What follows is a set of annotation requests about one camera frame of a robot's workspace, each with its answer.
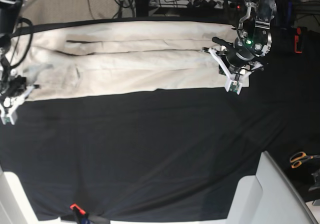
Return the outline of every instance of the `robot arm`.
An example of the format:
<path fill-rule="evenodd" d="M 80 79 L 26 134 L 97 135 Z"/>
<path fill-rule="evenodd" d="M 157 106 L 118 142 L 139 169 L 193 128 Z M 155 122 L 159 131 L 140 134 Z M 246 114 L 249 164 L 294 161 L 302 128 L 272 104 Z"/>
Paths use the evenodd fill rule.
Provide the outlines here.
<path fill-rule="evenodd" d="M 277 12 L 275 0 L 243 0 L 246 14 L 236 22 L 237 38 L 228 43 L 218 37 L 212 41 L 220 48 L 207 51 L 218 62 L 227 77 L 225 89 L 240 94 L 243 81 L 257 70 L 263 70 L 261 57 L 270 50 L 271 21 Z"/>
<path fill-rule="evenodd" d="M 22 59 L 12 65 L 6 58 L 6 53 L 11 47 L 12 34 L 18 23 L 25 22 L 30 27 L 32 23 L 19 18 L 24 0 L 0 0 L 0 119 L 5 125 L 15 124 L 17 121 L 17 108 L 22 105 L 30 93 L 37 88 L 36 85 L 27 86 L 25 77 L 18 75 L 16 68 L 22 63 L 30 48 L 33 35 L 30 35 L 27 51 Z"/>

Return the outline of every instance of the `red object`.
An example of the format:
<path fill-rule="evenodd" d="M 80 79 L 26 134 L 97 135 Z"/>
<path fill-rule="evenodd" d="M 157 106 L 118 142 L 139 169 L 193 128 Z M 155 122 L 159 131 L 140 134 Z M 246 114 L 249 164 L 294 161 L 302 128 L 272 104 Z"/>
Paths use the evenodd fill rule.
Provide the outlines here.
<path fill-rule="evenodd" d="M 86 214 L 85 210 L 81 209 L 81 208 L 80 208 L 77 204 L 75 204 L 75 203 L 70 206 L 70 209 L 71 209 L 71 210 L 73 210 L 74 208 L 77 208 L 77 209 L 79 210 L 79 212 L 81 213 L 81 215 L 85 215 L 85 214 Z"/>

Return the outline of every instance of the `black tablecloth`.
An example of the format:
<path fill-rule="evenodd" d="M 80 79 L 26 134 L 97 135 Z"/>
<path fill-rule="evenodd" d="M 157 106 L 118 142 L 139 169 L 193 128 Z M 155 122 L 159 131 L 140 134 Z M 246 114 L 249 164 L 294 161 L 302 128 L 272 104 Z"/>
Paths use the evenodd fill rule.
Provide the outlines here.
<path fill-rule="evenodd" d="M 303 54 L 274 43 L 238 96 L 223 88 L 157 90 L 25 103 L 0 126 L 0 164 L 16 173 L 40 220 L 77 203 L 111 220 L 224 219 L 240 178 L 269 151 L 306 200 L 320 154 L 320 38 Z"/>

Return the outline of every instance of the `orange scissors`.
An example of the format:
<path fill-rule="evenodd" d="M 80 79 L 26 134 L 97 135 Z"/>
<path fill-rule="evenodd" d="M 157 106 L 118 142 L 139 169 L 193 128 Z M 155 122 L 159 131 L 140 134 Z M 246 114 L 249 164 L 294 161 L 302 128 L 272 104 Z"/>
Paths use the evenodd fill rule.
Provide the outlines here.
<path fill-rule="evenodd" d="M 317 158 L 320 158 L 320 155 L 307 155 L 304 151 L 297 152 L 290 158 L 291 168 L 298 168 L 303 163 Z"/>

